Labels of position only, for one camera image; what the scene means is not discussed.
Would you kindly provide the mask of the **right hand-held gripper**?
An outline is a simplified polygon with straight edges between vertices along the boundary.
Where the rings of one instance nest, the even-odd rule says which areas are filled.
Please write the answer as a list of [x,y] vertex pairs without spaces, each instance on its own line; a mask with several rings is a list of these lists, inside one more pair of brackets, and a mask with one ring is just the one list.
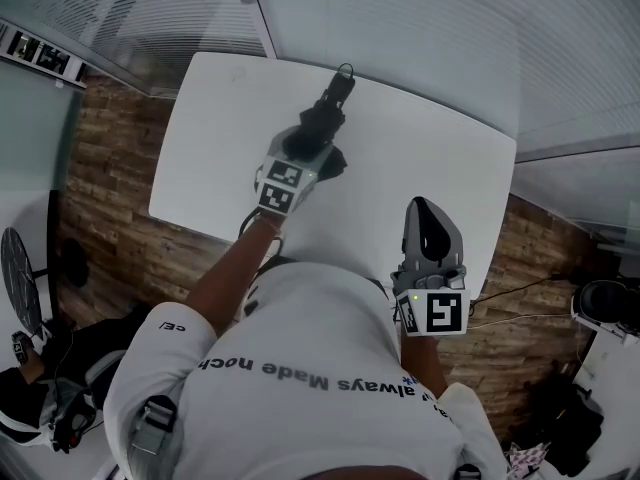
[[[422,207],[422,232],[420,225]],[[467,331],[470,290],[462,234],[438,205],[414,197],[406,209],[403,267],[391,274],[393,293],[408,337],[463,335]],[[427,258],[442,266],[422,267]]]

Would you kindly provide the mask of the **patterned pink cloth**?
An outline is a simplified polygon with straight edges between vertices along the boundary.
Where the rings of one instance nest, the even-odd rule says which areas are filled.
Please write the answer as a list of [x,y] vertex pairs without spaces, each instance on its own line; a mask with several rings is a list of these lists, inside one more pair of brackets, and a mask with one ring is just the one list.
[[524,449],[516,443],[512,443],[506,453],[507,480],[526,480],[536,473],[544,461],[549,447],[549,443],[539,443]]

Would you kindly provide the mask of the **person's white printed t-shirt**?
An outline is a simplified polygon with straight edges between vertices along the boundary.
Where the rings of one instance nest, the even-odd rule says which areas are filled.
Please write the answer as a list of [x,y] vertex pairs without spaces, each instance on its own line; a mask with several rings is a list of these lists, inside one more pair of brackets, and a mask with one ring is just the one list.
[[261,275],[250,303],[223,334],[180,303],[149,313],[104,405],[122,468],[144,404],[175,388],[173,480],[303,480],[355,466],[451,480],[464,464],[506,480],[476,394],[460,383],[434,394],[401,366],[389,303],[371,281],[291,263]]

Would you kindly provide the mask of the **black bag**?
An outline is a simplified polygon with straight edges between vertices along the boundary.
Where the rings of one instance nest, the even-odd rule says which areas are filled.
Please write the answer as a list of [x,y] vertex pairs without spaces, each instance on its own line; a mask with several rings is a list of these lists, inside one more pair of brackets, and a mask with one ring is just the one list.
[[592,391],[577,384],[551,388],[536,394],[530,409],[531,418],[518,444],[523,448],[542,445],[544,459],[560,475],[579,475],[591,461],[588,452],[600,438],[604,422]]

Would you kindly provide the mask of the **person's right forearm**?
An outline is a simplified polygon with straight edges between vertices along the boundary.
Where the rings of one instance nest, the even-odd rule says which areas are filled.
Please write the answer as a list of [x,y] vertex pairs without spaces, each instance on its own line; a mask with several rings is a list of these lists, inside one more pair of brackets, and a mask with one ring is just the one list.
[[436,398],[446,391],[448,384],[438,355],[438,341],[430,336],[409,337],[401,334],[401,365]]

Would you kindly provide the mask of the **white table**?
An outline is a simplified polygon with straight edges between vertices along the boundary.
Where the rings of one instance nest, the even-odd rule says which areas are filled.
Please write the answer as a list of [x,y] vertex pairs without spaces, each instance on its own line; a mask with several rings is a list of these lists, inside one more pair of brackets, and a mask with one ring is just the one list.
[[[227,242],[254,209],[273,137],[295,125],[332,71],[199,52],[180,87],[152,185],[152,217]],[[358,79],[335,142],[347,166],[318,184],[284,226],[283,254],[388,283],[402,260],[405,211],[422,196],[463,237],[466,287],[478,296],[497,245],[515,141],[470,117]]]

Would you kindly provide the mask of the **framed black and white pictures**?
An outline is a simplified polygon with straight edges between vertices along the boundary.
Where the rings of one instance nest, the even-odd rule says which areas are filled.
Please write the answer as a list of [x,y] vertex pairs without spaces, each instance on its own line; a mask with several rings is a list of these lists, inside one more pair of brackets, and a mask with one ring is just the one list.
[[86,63],[29,32],[0,20],[0,61],[14,64],[81,90]]

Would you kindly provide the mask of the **black cloth item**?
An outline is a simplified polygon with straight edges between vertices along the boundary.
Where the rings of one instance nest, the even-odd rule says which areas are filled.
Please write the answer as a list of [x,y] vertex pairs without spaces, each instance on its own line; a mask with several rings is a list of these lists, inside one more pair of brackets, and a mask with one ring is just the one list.
[[[311,108],[299,114],[298,130],[285,140],[284,151],[291,160],[298,160],[297,145],[301,139],[319,144],[334,142],[336,133],[345,122],[342,107],[355,83],[353,66],[350,63],[341,64],[321,97]],[[342,173],[346,167],[342,153]]]

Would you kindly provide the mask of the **black round mesh fan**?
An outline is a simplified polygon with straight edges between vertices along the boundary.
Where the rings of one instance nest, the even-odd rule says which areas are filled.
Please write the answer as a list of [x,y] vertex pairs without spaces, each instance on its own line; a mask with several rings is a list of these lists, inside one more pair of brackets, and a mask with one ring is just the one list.
[[18,232],[7,227],[0,240],[0,266],[10,303],[29,334],[43,338],[42,312],[36,279],[47,269],[34,272]]

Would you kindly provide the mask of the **person's left forearm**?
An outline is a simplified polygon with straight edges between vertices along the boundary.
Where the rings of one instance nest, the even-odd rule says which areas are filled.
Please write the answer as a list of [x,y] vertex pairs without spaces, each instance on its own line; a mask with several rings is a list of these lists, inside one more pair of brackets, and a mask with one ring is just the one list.
[[275,214],[259,214],[186,297],[185,304],[203,316],[218,337],[233,323],[284,220]]

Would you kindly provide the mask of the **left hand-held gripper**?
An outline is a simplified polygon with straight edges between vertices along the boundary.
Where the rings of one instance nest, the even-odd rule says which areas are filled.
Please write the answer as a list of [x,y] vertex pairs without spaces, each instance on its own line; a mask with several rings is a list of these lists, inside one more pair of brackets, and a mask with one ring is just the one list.
[[317,182],[342,174],[342,151],[332,142],[319,144],[301,139],[298,160],[291,160],[284,151],[284,142],[297,130],[297,126],[291,126],[272,138],[267,156],[256,172],[257,208],[263,212],[289,216]]

